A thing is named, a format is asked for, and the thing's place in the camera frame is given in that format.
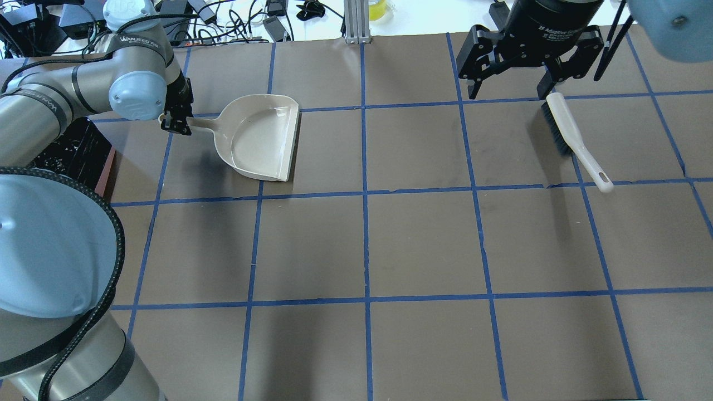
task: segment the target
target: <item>metal post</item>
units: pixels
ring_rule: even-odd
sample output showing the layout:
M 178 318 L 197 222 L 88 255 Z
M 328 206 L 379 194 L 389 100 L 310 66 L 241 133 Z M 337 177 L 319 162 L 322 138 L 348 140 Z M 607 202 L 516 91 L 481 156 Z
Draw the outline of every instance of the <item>metal post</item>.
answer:
M 344 25 L 347 28 L 344 36 L 347 44 L 371 42 L 369 1 L 344 0 Z

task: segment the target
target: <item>table surface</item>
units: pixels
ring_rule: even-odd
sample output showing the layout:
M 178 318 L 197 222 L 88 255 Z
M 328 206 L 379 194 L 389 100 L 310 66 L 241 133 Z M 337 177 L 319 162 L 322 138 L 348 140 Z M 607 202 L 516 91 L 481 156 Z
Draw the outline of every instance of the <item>table surface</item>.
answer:
M 179 52 L 201 116 L 297 100 L 287 183 L 96 116 L 128 243 L 112 313 L 172 401 L 713 398 L 713 64 L 635 26 L 601 82 L 557 87 L 602 194 L 553 145 L 541 68 L 467 100 L 464 36 Z

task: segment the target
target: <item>yellow object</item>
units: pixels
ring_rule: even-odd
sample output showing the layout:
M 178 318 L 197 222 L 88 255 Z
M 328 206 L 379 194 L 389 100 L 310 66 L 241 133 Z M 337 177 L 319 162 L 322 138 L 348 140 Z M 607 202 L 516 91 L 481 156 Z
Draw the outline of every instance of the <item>yellow object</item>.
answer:
M 369 20 L 376 21 L 386 14 L 386 0 L 369 0 Z

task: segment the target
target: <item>blue joint cap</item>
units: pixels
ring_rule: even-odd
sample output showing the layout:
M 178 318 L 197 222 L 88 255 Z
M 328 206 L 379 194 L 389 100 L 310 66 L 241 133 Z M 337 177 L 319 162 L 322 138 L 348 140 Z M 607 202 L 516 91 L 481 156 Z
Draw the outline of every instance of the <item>blue joint cap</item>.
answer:
M 150 0 L 107 0 L 103 11 L 106 26 L 116 32 L 120 26 L 144 16 L 156 15 L 156 8 Z M 145 31 L 160 23 L 160 19 L 150 19 L 130 25 L 124 32 L 131 34 Z
M 163 112 L 166 81 L 152 71 L 125 73 L 109 88 L 109 104 L 129 120 L 153 120 Z

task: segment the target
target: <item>black bristles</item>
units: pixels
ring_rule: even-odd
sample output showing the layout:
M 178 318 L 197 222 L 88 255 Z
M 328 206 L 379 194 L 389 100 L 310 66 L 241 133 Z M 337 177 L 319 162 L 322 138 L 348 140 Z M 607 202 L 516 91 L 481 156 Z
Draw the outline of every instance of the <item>black bristles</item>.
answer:
M 557 146 L 557 150 L 560 151 L 560 155 L 570 156 L 573 153 L 572 148 L 570 148 L 567 142 L 565 142 L 564 137 L 562 137 L 562 133 L 560 132 L 559 127 L 557 127 L 557 121 L 555 121 L 555 117 L 552 115 L 552 111 L 550 110 L 550 106 L 547 102 L 542 104 L 542 111 L 545 114 L 547 124 L 550 126 L 552 137 L 555 141 L 555 145 Z

